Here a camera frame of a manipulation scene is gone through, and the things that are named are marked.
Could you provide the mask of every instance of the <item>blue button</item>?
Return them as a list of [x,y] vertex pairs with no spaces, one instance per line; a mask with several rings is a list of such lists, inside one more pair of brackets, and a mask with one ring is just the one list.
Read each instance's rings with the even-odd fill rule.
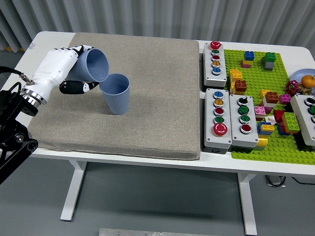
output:
[[220,91],[216,91],[214,94],[213,94],[213,97],[215,99],[222,99],[223,98],[223,93],[220,92]]

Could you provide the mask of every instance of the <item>yellow button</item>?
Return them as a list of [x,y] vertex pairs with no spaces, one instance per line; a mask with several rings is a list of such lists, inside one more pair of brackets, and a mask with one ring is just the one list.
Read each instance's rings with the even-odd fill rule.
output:
[[214,106],[215,107],[221,107],[221,106],[223,106],[223,101],[221,100],[221,99],[217,99],[217,100],[215,100],[215,102],[214,102]]

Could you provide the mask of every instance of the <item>button box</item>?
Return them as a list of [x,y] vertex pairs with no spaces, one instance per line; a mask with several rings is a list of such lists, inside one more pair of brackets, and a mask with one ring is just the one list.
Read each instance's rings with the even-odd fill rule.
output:
[[225,154],[231,144],[229,93],[227,90],[208,88],[205,94],[204,151]]
[[223,45],[217,41],[205,43],[203,48],[204,85],[224,88],[226,68]]
[[315,149],[315,124],[313,123],[315,107],[312,106],[314,104],[313,99],[314,96],[310,95],[294,95],[290,104],[300,126],[304,143]]
[[[247,99],[246,106],[240,100]],[[258,143],[254,102],[251,96],[230,95],[232,146],[254,148]]]

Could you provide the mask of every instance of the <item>green lego baseplate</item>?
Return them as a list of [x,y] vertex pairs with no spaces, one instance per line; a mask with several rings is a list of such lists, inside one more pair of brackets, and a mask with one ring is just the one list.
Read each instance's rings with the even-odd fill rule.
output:
[[[266,55],[265,52],[255,52],[255,59],[251,68],[241,67],[244,53],[245,51],[224,50],[226,73],[229,76],[230,69],[239,69],[242,72],[243,80],[248,86],[245,95],[253,97],[255,106],[259,106],[262,100],[260,98],[262,89],[270,89],[272,92],[277,92],[279,96],[286,93],[285,85],[289,78],[279,53],[276,53],[275,67],[269,73],[262,71],[261,58]],[[284,106],[278,103],[274,109],[284,111]],[[276,128],[269,137],[268,146],[264,150],[253,150],[250,153],[234,151],[232,157],[244,160],[315,165],[315,153],[313,151],[299,151],[293,135],[279,135]]]

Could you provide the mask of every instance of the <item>gray control box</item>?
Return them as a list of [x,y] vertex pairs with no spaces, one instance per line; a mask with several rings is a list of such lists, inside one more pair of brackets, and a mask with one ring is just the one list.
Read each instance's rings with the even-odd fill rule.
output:
[[315,147],[315,123],[312,122],[313,116],[308,112],[310,107],[305,104],[307,98],[314,98],[314,96],[295,95],[291,98],[290,103],[299,123],[305,144]]
[[219,75],[213,74],[213,69],[212,64],[214,61],[212,61],[213,55],[211,54],[211,47],[210,43],[205,43],[205,46],[203,48],[203,68],[204,68],[204,79],[203,83],[205,86],[210,86],[210,87],[219,87],[219,88],[224,88],[225,83],[226,83],[226,68],[225,68],[225,58],[224,58],[224,48],[223,45],[220,46],[218,49],[219,51],[219,63],[220,67],[218,67],[221,72]]
[[[224,110],[222,116],[215,115],[215,109],[218,107]],[[219,122],[222,121],[222,119],[224,120],[223,124],[225,124],[227,128],[227,133],[224,135],[216,135],[214,132],[216,118],[218,118],[217,121]],[[206,146],[204,151],[225,154],[232,144],[229,93],[227,90],[214,88],[208,88],[206,90],[204,127],[204,141]]]
[[[247,98],[248,113],[250,121],[246,123],[250,126],[251,130],[244,134],[241,132],[242,125],[244,123],[240,122],[240,117],[242,114],[239,113],[240,105],[238,101],[240,98]],[[232,146],[244,147],[244,148],[254,148],[258,143],[258,131],[255,118],[254,102],[251,96],[245,95],[230,95],[230,111],[231,111],[231,125],[232,125]]]

